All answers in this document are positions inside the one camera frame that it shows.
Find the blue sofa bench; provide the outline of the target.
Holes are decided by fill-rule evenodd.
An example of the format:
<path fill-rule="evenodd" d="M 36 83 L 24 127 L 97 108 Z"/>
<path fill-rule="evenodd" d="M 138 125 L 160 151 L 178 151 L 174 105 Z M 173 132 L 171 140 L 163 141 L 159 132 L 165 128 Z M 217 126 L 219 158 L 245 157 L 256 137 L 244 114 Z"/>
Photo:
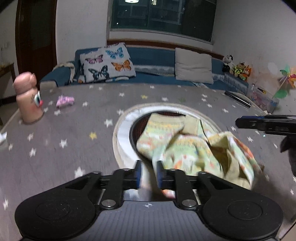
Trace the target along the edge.
<path fill-rule="evenodd" d="M 76 85 L 78 80 L 84 80 L 80 55 L 92 53 L 98 48 L 79 49 L 75 52 L 73 61 L 62 64 L 41 79 L 42 82 L 52 81 L 57 87 Z M 207 87 L 215 90 L 227 90 L 246 94 L 248 83 L 223 72 L 222 60 L 212 58 L 213 83 L 182 81 L 175 78 L 175 50 L 127 47 L 136 76 L 119 80 L 119 83 L 150 83 L 164 85 Z"/>

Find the orange plush toys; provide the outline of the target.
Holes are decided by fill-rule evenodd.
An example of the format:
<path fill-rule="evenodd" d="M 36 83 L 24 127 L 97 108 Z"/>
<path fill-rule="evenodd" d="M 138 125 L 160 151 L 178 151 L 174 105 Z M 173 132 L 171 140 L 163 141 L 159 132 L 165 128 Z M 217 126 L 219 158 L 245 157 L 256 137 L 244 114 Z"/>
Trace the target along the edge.
<path fill-rule="evenodd" d="M 245 65 L 244 62 L 233 66 L 229 73 L 239 78 L 240 80 L 247 82 L 248 77 L 251 75 L 252 68 L 249 65 Z"/>

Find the colourful patterned child garment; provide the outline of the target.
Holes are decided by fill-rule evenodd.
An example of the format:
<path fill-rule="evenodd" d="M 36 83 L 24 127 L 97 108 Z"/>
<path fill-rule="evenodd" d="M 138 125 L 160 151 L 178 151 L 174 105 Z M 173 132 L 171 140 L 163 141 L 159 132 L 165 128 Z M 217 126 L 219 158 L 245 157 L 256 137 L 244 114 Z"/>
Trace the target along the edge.
<path fill-rule="evenodd" d="M 154 168 L 162 161 L 164 168 L 190 176 L 205 171 L 248 190 L 262 173 L 251 150 L 234 134 L 188 115 L 153 113 L 136 147 Z"/>

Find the panda plush toy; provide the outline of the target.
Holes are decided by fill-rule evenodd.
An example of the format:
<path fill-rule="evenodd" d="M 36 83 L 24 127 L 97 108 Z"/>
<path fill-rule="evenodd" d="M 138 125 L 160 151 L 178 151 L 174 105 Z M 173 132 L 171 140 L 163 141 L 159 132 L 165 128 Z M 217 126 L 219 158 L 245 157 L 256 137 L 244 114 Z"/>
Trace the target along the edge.
<path fill-rule="evenodd" d="M 233 56 L 232 55 L 226 55 L 223 57 L 223 67 L 222 72 L 223 73 L 229 73 L 229 71 L 234 66 L 233 64 Z"/>

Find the clear plastic toy box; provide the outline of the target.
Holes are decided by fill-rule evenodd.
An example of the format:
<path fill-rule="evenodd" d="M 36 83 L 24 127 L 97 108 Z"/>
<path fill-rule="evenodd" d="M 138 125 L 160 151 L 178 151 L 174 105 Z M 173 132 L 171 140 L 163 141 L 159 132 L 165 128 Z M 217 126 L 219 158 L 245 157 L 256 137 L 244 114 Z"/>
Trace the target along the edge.
<path fill-rule="evenodd" d="M 255 84 L 249 85 L 247 97 L 254 102 L 262 111 L 267 111 L 272 114 L 277 108 L 280 100 L 274 97 L 262 87 L 257 87 Z"/>

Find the white tissue paper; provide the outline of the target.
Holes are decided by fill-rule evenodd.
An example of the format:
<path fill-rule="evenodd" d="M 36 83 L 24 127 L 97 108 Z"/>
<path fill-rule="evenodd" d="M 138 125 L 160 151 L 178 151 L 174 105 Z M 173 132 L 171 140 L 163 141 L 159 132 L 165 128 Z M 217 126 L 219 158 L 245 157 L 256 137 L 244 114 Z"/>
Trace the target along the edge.
<path fill-rule="evenodd" d="M 0 145 L 6 140 L 7 138 L 7 132 L 0 133 Z"/>

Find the colourful pinwheel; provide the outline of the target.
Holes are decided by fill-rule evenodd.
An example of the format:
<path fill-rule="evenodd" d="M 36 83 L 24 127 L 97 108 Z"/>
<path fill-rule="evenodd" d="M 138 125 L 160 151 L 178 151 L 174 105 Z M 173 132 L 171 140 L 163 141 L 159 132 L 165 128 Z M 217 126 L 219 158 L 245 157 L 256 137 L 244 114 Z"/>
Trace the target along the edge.
<path fill-rule="evenodd" d="M 295 89 L 295 67 L 286 65 L 285 68 L 280 70 L 280 73 L 282 77 L 273 98 L 283 99 L 290 94 L 291 90 Z"/>

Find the brown wooden door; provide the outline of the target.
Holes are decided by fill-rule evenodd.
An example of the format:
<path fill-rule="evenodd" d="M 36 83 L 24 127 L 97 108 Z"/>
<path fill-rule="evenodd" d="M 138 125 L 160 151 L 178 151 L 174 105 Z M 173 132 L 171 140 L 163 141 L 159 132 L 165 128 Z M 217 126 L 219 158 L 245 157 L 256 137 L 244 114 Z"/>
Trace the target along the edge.
<path fill-rule="evenodd" d="M 16 59 L 18 72 L 31 72 L 40 81 L 57 64 L 56 0 L 18 1 Z"/>

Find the black remote control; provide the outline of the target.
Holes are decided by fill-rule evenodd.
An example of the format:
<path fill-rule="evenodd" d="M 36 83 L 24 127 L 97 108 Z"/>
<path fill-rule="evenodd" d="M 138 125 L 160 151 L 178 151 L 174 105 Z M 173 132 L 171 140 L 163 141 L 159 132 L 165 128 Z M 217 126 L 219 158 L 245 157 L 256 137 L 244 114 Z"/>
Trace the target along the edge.
<path fill-rule="evenodd" d="M 232 93 L 232 92 L 229 92 L 229 91 L 225 91 L 224 94 L 226 96 L 229 96 L 231 97 L 232 99 L 236 100 L 237 102 L 240 102 L 241 104 L 243 104 L 244 106 L 250 108 L 251 107 L 251 103 L 246 101 L 245 99 L 243 99 L 242 97 L 239 97 L 238 95 Z"/>

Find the beige cushion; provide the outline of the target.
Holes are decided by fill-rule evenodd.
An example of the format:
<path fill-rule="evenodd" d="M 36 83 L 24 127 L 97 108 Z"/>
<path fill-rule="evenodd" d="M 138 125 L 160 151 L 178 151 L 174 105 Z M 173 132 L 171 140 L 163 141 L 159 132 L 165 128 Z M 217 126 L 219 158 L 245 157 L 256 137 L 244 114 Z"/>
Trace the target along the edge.
<path fill-rule="evenodd" d="M 175 49 L 177 80 L 213 84 L 212 57 L 186 49 Z"/>

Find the pink hair scrunchie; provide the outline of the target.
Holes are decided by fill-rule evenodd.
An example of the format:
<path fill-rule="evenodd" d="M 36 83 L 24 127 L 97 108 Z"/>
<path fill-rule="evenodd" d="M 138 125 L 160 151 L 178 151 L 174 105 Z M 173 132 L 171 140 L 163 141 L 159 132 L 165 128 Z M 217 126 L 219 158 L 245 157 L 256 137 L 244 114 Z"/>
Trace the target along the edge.
<path fill-rule="evenodd" d="M 61 95 L 58 97 L 56 108 L 63 108 L 66 106 L 70 106 L 70 105 L 73 105 L 74 102 L 75 102 L 74 97 Z"/>

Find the butterfly print pillow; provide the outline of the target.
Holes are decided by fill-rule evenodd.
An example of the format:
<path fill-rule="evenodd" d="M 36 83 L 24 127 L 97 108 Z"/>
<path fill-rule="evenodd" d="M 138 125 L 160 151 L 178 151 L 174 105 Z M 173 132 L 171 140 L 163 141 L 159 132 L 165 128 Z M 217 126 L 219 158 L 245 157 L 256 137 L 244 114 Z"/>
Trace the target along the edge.
<path fill-rule="evenodd" d="M 124 43 L 90 50 L 79 56 L 83 83 L 115 82 L 136 76 Z"/>

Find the round induction cooker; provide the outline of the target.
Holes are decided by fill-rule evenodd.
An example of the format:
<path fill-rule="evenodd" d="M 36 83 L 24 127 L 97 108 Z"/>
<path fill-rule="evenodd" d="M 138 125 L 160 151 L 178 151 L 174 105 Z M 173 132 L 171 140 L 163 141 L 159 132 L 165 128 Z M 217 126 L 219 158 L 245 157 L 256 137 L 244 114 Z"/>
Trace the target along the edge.
<path fill-rule="evenodd" d="M 211 128 L 217 132 L 221 129 L 209 117 L 188 106 L 176 103 L 154 102 L 132 106 L 119 117 L 112 136 L 112 146 L 115 159 L 119 168 L 132 168 L 137 160 L 144 160 L 137 153 L 136 135 L 133 134 L 137 123 L 152 113 L 178 113 L 203 119 Z"/>

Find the dark window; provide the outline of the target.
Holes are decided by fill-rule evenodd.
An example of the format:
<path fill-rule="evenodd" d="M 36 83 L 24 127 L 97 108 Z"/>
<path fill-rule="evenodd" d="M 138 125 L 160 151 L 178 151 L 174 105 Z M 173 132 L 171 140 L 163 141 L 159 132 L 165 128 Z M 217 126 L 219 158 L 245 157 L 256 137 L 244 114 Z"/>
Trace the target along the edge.
<path fill-rule="evenodd" d="M 113 1 L 111 28 L 147 30 L 210 42 L 217 1 Z"/>

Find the pink cartoon bottle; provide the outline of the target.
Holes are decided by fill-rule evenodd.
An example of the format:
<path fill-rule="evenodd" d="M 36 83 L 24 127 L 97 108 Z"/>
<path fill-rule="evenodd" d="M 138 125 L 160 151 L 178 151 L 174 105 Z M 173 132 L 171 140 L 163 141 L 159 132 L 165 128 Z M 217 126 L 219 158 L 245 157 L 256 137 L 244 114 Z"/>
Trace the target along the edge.
<path fill-rule="evenodd" d="M 24 123 L 34 123 L 44 114 L 36 75 L 30 72 L 20 74 L 13 83 L 16 102 Z"/>

